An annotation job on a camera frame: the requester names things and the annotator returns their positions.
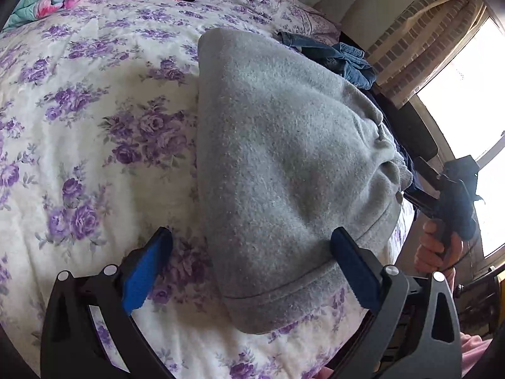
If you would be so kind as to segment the pink sleeved left forearm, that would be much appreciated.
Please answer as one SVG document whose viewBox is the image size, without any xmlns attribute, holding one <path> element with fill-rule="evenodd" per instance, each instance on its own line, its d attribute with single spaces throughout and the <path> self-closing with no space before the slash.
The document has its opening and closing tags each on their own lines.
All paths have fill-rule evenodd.
<svg viewBox="0 0 505 379">
<path fill-rule="evenodd" d="M 461 343 L 461 377 L 464 377 L 480 360 L 491 340 L 483 340 L 479 335 L 460 333 Z"/>
</svg>

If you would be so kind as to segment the pink sleeved right forearm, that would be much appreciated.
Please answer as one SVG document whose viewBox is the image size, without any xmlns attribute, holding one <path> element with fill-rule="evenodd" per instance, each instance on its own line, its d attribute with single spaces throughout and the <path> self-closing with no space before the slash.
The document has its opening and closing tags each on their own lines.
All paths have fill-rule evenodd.
<svg viewBox="0 0 505 379">
<path fill-rule="evenodd" d="M 447 283 L 449 285 L 449 290 L 451 293 L 454 293 L 454 288 L 455 288 L 455 279 L 456 279 L 456 268 L 455 267 L 451 267 L 449 269 L 447 269 L 445 272 L 444 272 L 444 275 L 446 277 L 446 280 L 447 280 Z"/>
</svg>

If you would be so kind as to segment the person right hand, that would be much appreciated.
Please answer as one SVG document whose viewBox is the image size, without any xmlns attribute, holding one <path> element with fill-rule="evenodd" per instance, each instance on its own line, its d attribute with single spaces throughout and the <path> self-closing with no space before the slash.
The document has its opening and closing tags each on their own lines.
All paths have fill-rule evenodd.
<svg viewBox="0 0 505 379">
<path fill-rule="evenodd" d="M 450 248 L 436 237 L 437 223 L 429 220 L 423 226 L 424 233 L 419 237 L 419 246 L 414 256 L 414 268 L 420 274 L 430 274 L 435 271 L 442 272 L 447 278 L 453 275 L 456 263 L 463 251 L 463 241 L 458 234 L 451 235 Z"/>
</svg>

